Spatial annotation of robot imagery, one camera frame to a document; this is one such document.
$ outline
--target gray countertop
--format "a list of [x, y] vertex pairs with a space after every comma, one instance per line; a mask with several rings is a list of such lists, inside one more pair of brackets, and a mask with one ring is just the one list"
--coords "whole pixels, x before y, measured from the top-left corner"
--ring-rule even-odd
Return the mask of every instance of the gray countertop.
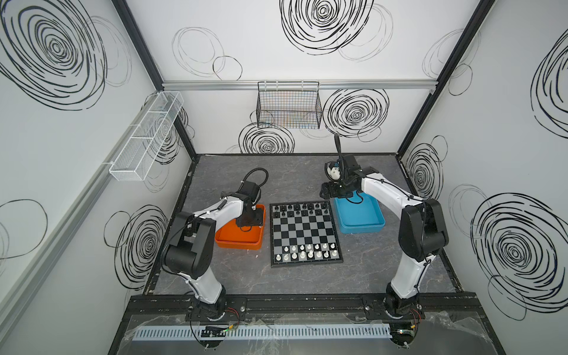
[[[270, 173], [262, 187], [261, 204], [319, 201], [327, 181], [323, 165], [336, 156], [203, 156], [193, 176], [184, 211], [206, 208], [222, 191], [238, 189], [244, 175], [262, 167]], [[408, 190], [394, 156], [358, 156], [362, 166], [373, 166], [391, 182]], [[249, 180], [260, 183], [263, 172]], [[338, 229], [344, 262], [326, 265], [270, 267], [270, 221], [259, 250], [219, 248], [215, 245], [211, 269], [229, 294], [382, 293], [396, 273], [402, 250], [398, 245], [398, 218], [380, 204], [386, 225], [378, 233], [345, 235]], [[454, 292], [441, 260], [424, 275], [421, 292]], [[177, 276], [161, 273], [154, 294], [183, 294], [189, 287]]]

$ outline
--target blue plastic bin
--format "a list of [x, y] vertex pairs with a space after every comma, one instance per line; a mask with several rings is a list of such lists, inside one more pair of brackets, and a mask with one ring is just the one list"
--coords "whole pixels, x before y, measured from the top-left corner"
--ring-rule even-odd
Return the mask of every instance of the blue plastic bin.
[[[385, 218], [377, 199], [365, 193], [360, 195], [363, 202], [359, 204], [344, 198], [332, 199], [333, 209], [339, 220], [339, 230], [344, 234], [378, 232], [385, 226]], [[355, 202], [361, 200], [357, 195], [349, 199]]]

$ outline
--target orange plastic bin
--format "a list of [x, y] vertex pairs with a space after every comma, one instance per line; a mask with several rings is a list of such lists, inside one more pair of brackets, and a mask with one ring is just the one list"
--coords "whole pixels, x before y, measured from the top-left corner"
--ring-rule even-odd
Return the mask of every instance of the orange plastic bin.
[[261, 226], [243, 227], [241, 230], [237, 227], [236, 219], [233, 219], [215, 233], [217, 245], [221, 248], [259, 250], [262, 247], [266, 209], [262, 204], [257, 204], [256, 208], [261, 208], [264, 211], [264, 221]]

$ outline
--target robotic arm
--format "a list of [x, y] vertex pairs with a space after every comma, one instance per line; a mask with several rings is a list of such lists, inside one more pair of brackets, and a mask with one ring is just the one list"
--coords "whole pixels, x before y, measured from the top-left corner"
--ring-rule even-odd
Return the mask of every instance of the robotic arm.
[[[250, 174], [257, 170], [266, 173], [260, 185], [247, 181]], [[221, 317], [226, 304], [225, 289], [209, 267], [215, 232], [233, 219], [236, 219], [238, 227], [262, 225], [264, 210], [257, 208], [256, 204], [260, 200], [260, 187], [267, 180], [268, 172], [255, 168], [246, 174], [237, 192], [222, 197], [221, 201], [204, 210], [180, 212], [174, 219], [170, 230], [177, 232], [168, 237], [162, 252], [162, 265], [192, 286], [200, 309], [210, 319]]]
[[440, 203], [425, 200], [391, 183], [372, 167], [361, 168], [353, 155], [343, 156], [339, 136], [335, 136], [339, 159], [326, 164], [330, 182], [321, 186], [320, 196], [350, 198], [364, 192], [391, 210], [400, 219], [398, 241], [403, 254], [395, 277], [387, 285], [384, 300], [388, 314], [401, 318], [417, 302], [422, 276], [436, 255], [448, 244], [448, 234]]

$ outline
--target white mesh basket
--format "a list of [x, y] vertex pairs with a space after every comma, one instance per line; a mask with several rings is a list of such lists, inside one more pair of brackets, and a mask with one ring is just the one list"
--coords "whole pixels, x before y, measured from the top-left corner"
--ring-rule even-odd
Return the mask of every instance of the white mesh basket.
[[108, 170], [118, 181], [142, 181], [181, 110], [179, 91], [162, 91]]

